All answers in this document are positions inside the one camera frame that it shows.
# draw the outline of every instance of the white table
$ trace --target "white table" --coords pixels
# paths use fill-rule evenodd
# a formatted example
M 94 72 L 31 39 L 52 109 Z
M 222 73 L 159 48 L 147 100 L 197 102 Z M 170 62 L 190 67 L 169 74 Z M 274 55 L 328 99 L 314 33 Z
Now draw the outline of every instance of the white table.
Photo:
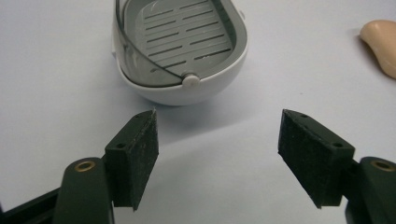
M 120 223 L 346 223 L 317 210 L 277 154 L 283 108 L 317 119 L 355 160 L 396 161 L 396 80 L 359 40 L 396 21 L 393 0 L 244 1 L 250 48 L 240 75 L 198 104 L 155 105 L 110 54 L 110 0 L 0 2 L 0 202 L 9 210 L 60 186 L 65 167 L 101 157 L 135 114 L 158 111 L 160 156 L 139 209 Z

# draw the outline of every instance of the beige object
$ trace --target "beige object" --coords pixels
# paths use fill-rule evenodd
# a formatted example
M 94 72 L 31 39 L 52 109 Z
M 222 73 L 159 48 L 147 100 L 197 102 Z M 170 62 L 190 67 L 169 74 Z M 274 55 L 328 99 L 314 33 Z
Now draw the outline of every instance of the beige object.
M 396 22 L 370 21 L 361 28 L 361 39 L 373 50 L 382 70 L 396 78 Z

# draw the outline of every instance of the tabletop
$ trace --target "tabletop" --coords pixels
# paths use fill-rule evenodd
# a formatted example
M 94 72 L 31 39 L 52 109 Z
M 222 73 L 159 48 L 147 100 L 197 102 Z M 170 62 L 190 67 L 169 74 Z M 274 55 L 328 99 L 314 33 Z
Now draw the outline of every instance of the tabletop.
M 0 1 L 0 202 L 59 188 L 73 161 L 102 157 L 135 114 L 155 108 L 160 155 L 135 212 L 116 223 L 346 223 L 347 200 L 318 210 L 277 154 L 282 109 L 396 161 L 396 80 L 360 40 L 396 21 L 393 0 L 233 0 L 249 50 L 235 81 L 197 104 L 154 104 L 111 55 L 111 0 Z

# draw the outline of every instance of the white surface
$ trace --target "white surface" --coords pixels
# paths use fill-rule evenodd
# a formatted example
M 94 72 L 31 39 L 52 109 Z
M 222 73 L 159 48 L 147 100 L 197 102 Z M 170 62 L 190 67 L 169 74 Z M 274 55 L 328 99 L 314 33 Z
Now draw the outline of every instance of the white surface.
M 243 1 L 250 48 L 236 80 L 192 106 L 154 105 L 120 78 L 112 1 L 0 2 L 0 202 L 60 186 L 64 168 L 101 157 L 129 118 L 156 107 L 160 157 L 139 209 L 120 223 L 346 223 L 317 210 L 277 155 L 282 108 L 319 120 L 357 148 L 396 161 L 396 81 L 358 34 L 396 21 L 393 0 Z

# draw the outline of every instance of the black mechanical part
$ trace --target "black mechanical part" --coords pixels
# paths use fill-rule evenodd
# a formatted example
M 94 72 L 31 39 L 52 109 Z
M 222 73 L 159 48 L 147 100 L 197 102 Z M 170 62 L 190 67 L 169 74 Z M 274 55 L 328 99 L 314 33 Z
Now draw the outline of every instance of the black mechanical part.
M 278 153 L 317 208 L 348 198 L 348 224 L 396 223 L 396 164 L 374 157 L 357 163 L 355 148 L 305 114 L 283 110 Z
M 134 116 L 106 147 L 114 206 L 137 209 L 158 157 L 155 111 Z
M 1 224 L 112 224 L 112 201 L 137 209 L 158 157 L 156 112 L 134 116 L 106 147 L 102 159 L 70 164 L 55 189 L 7 212 Z

